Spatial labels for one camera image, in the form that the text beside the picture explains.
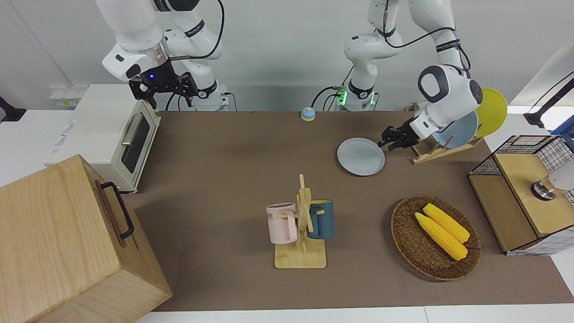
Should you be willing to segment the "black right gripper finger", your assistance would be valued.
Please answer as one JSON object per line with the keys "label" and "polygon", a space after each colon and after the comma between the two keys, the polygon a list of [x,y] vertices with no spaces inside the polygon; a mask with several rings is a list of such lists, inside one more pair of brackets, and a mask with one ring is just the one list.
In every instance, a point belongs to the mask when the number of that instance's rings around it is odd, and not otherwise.
{"label": "black right gripper finger", "polygon": [[192,108],[193,97],[197,96],[198,88],[190,72],[184,72],[179,76],[179,96],[185,98],[189,108]]}
{"label": "black right gripper finger", "polygon": [[156,90],[154,88],[149,88],[146,86],[142,79],[129,80],[129,87],[136,100],[143,100],[147,102],[152,107],[152,109],[157,108],[157,102],[154,98]]}

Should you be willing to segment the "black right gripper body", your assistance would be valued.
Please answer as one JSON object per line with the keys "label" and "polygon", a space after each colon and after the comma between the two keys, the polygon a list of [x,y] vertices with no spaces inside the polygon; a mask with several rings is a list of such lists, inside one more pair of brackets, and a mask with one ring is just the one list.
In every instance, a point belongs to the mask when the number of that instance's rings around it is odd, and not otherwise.
{"label": "black right gripper body", "polygon": [[142,84],[147,92],[180,92],[180,80],[171,61],[142,73]]}

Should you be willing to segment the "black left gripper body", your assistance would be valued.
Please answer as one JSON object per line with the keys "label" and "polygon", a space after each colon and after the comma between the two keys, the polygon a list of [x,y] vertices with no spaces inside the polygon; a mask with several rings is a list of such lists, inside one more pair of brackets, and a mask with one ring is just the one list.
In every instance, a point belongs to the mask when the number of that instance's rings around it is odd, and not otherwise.
{"label": "black left gripper body", "polygon": [[415,146],[419,143],[420,137],[416,134],[416,132],[411,127],[410,123],[412,123],[416,118],[409,118],[405,121],[402,126],[400,127],[400,147],[401,148],[409,148]]}

